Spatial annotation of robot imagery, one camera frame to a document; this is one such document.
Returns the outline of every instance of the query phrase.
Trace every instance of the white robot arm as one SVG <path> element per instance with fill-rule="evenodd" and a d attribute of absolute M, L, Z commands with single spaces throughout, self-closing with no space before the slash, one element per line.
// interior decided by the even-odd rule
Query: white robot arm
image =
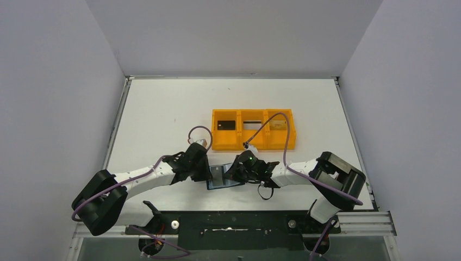
<path fill-rule="evenodd" d="M 195 142 L 186 152 L 164 156 L 156 164 L 142 169 L 113 175 L 107 170 L 100 171 L 74 200 L 74 213 L 79 215 L 93 235 L 102 234 L 113 225 L 146 226 L 155 213 L 159 213 L 158 210 L 147 201 L 126 201 L 144 191 L 173 185 L 188 177 L 193 181 L 212 179 L 206 154 L 203 144 Z M 320 223 L 327 222 L 340 210 L 352 210 L 355 205 L 325 186 L 357 198 L 365 183 L 362 172 L 330 152 L 324 152 L 317 159 L 285 166 L 279 162 L 266 163 L 247 150 L 236 156 L 223 177 L 241 183 L 259 183 L 272 189 L 287 185 L 314 185 L 322 195 L 317 198 L 309 215 Z"/>

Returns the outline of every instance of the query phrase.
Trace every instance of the white wall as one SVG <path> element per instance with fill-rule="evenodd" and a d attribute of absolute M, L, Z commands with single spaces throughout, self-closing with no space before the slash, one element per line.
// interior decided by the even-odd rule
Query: white wall
<path fill-rule="evenodd" d="M 338 76 L 382 0 L 86 0 L 127 75 Z"/>
<path fill-rule="evenodd" d="M 340 85 L 405 260 L 459 260 L 461 2 L 385 0 Z"/>
<path fill-rule="evenodd" d="M 0 1 L 0 260 L 65 259 L 123 82 L 85 1 Z"/>

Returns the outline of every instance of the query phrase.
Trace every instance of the screw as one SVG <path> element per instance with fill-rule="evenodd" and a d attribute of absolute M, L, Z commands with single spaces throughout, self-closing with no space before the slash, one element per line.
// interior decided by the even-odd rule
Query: screw
<path fill-rule="evenodd" d="M 179 227 L 179 222 L 177 220 L 171 221 L 171 228 L 178 229 L 178 227 Z"/>
<path fill-rule="evenodd" d="M 296 221 L 294 221 L 293 219 L 288 221 L 288 227 L 289 228 L 295 228 L 296 227 Z"/>

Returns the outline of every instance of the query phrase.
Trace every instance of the white tabletop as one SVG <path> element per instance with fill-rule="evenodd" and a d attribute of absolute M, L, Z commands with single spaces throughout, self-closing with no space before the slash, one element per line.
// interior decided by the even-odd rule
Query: white tabletop
<path fill-rule="evenodd" d="M 164 154 L 185 151 L 187 134 L 196 125 L 211 127 L 213 109 L 291 109 L 296 148 L 288 162 L 307 161 L 331 151 L 358 169 L 359 159 L 332 79 L 134 79 L 129 89 L 113 150 L 111 173 L 153 164 Z M 194 139 L 208 133 L 196 130 Z M 240 152 L 208 152 L 209 164 L 232 162 Z M 282 153 L 260 152 L 265 161 L 282 161 Z M 265 196 L 270 189 L 261 189 Z M 151 201 L 159 210 L 305 210 L 320 193 L 311 185 L 276 189 L 263 201 L 257 185 L 207 190 L 190 179 L 131 198 Z M 373 209 L 367 187 L 359 199 Z"/>

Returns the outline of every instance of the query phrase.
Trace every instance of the purple cable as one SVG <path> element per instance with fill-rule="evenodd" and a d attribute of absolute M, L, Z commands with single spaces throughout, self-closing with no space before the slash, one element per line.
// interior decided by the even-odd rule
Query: purple cable
<path fill-rule="evenodd" d="M 144 235 L 147 235 L 147 236 L 149 236 L 149 237 L 151 237 L 151 238 L 153 238 L 153 239 L 155 239 L 155 240 L 158 240 L 158 241 L 160 241 L 160 242 L 162 242 L 162 243 L 164 243 L 164 244 L 170 245 L 170 246 L 176 248 L 177 250 L 181 250 L 181 251 L 184 252 L 184 254 L 179 254 L 179 255 L 176 255 L 176 256 L 168 256 L 168 257 L 150 256 L 150 258 L 152 258 L 152 259 L 175 259 L 175 258 L 180 258 L 180 257 L 186 257 L 186 256 L 188 256 L 188 255 L 191 254 L 190 251 L 188 251 L 188 250 L 186 250 L 186 249 L 184 249 L 184 248 L 182 248 L 182 247 L 180 247 L 180 246 L 177 246 L 177 245 L 175 245 L 175 244 L 173 244 L 173 243 L 170 243 L 170 242 L 168 242 L 168 241 L 165 241 L 165 240 L 163 240 L 163 239 L 161 239 L 161 238 L 158 238 L 158 237 L 156 237 L 155 235 L 153 235 L 153 234 L 151 234 L 151 233 L 147 233 L 146 231 L 144 231 L 144 230 L 142 230 L 142 229 L 140 229 L 140 228 L 138 228 L 138 227 L 135 227 L 135 226 L 133 226 L 133 225 L 131 225 L 130 227 L 131 227 L 132 229 L 134 229 L 134 230 L 137 230 L 137 231 L 141 232 L 141 233 L 144 234 Z M 146 248 L 148 248 L 149 246 L 151 246 L 151 245 L 153 245 L 153 244 L 155 244 L 155 242 L 146 245 L 145 247 L 143 247 L 143 248 L 141 249 L 141 252 L 144 252 L 144 250 L 145 250 Z"/>
<path fill-rule="evenodd" d="M 322 242 L 322 239 L 325 236 L 325 234 L 327 233 L 328 228 L 330 228 L 332 220 L 333 220 L 333 217 L 330 217 L 330 219 L 327 221 L 327 225 L 325 226 L 325 229 L 323 230 L 322 234 L 320 235 L 320 238 L 317 240 L 317 243 L 315 243 L 315 246 L 314 246 L 314 248 L 312 249 L 312 251 L 310 253 L 309 261 L 312 261 L 312 259 L 314 258 L 313 254 L 317 254 L 317 253 L 315 253 L 315 251 L 317 250 L 320 243 Z"/>
<path fill-rule="evenodd" d="M 189 131 L 188 137 L 189 137 L 189 139 L 190 139 L 190 134 L 192 134 L 192 132 L 194 131 L 194 129 L 199 129 L 199 128 L 200 128 L 200 129 L 206 129 L 207 132 L 210 134 L 210 145 L 209 145 L 208 148 L 207 148 L 207 151 L 208 151 L 208 150 L 210 150 L 211 145 L 213 144 L 213 135 L 211 134 L 211 131 L 210 131 L 209 128 L 207 128 L 207 127 L 205 127 L 205 126 L 201 126 L 201 125 L 195 126 L 194 128 L 192 128 L 192 129 Z"/>
<path fill-rule="evenodd" d="M 154 164 L 154 166 L 153 166 L 149 171 L 147 171 L 146 173 L 141 174 L 141 175 L 138 175 L 138 176 L 133 177 L 133 178 L 129 178 L 129 179 L 125 180 L 125 181 L 119 182 L 119 183 L 117 183 L 117 184 L 115 184 L 115 185 L 113 185 L 113 186 L 111 186 L 111 187 L 108 187 L 108 188 L 104 189 L 103 191 L 101 191 L 101 192 L 95 194 L 93 197 L 91 197 L 91 198 L 85 200 L 85 201 L 84 201 L 82 204 L 80 204 L 80 205 L 74 210 L 74 212 L 72 213 L 72 220 L 73 220 L 73 221 L 80 222 L 81 220 L 78 219 L 78 218 L 76 218 L 76 215 L 78 214 L 78 212 L 80 212 L 80 210 L 81 210 L 83 207 L 85 207 L 88 203 L 90 203 L 91 201 L 93 201 L 95 198 L 98 198 L 98 197 L 100 197 L 101 195 L 106 194 L 107 192 L 110 192 L 110 191 L 112 191 L 113 189 L 118 188 L 118 187 L 120 187 L 120 186 L 122 186 L 122 185 L 124 185 L 124 184 L 126 184 L 126 183 L 128 183 L 128 182 L 135 181 L 135 180 L 137 180 L 137 179 L 139 179 L 139 178 L 144 178 L 144 177 L 146 177 L 147 175 L 149 175 L 150 173 L 152 173 L 152 172 L 155 170 L 155 168 L 160 164 L 161 160 L 162 160 L 163 158 L 165 158 L 166 156 L 167 156 L 167 155 L 161 156 L 161 157 L 157 160 L 157 162 Z"/>
<path fill-rule="evenodd" d="M 266 124 L 268 122 L 270 122 L 277 115 L 282 115 L 286 119 L 286 142 L 285 142 L 285 148 L 283 149 L 283 165 L 285 165 L 286 168 L 289 171 L 291 171 L 291 172 L 293 172 L 295 174 L 298 174 L 299 176 L 301 176 L 303 178 L 308 179 L 310 182 L 315 183 L 315 184 L 317 184 L 317 185 L 319 185 L 321 187 L 324 187 L 324 188 L 326 188 L 328 190 L 331 190 L 332 192 L 335 192 L 336 194 L 338 194 L 340 196 L 343 196 L 343 197 L 345 197 L 345 198 L 347 198 L 349 200 L 354 201 L 357 205 L 362 206 L 363 202 L 360 201 L 358 198 L 355 198 L 355 197 L 353 197 L 353 196 L 351 196 L 351 195 L 349 195 L 347 193 L 344 193 L 344 192 L 342 192 L 341 190 L 339 190 L 337 188 L 334 188 L 334 187 L 329 186 L 327 184 L 323 184 L 322 182 L 320 182 L 320 181 L 318 181 L 316 179 L 313 179 L 313 178 L 311 178 L 311 177 L 309 177 L 309 176 L 307 176 L 307 175 L 305 175 L 303 173 L 300 173 L 300 172 L 298 172 L 298 171 L 296 171 L 296 170 L 294 170 L 294 169 L 292 169 L 292 168 L 290 168 L 288 166 L 288 164 L 286 163 L 286 151 L 288 150 L 288 140 L 290 139 L 290 121 L 289 121 L 286 114 L 284 114 L 284 113 L 275 113 L 274 115 L 272 115 L 266 122 L 264 122 L 264 124 L 259 128 L 259 130 L 257 130 L 256 133 L 246 141 L 246 143 L 250 143 L 250 141 L 253 140 L 254 137 L 256 137 L 256 135 L 258 135 L 258 133 L 264 128 L 264 126 L 266 126 Z"/>

